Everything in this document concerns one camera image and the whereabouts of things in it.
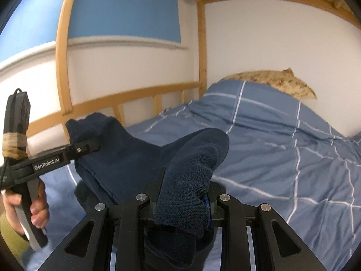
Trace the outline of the olive green sleeve forearm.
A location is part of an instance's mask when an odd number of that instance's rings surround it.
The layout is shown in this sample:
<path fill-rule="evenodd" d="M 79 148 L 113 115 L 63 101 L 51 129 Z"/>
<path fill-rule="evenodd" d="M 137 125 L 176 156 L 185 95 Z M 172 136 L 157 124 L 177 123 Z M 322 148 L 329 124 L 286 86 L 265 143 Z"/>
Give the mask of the olive green sleeve forearm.
<path fill-rule="evenodd" d="M 1 215 L 1 236 L 10 252 L 18 261 L 20 261 L 22 255 L 26 252 L 30 245 L 26 236 L 18 234 L 11 228 L 9 222 L 6 220 L 5 213 Z"/>

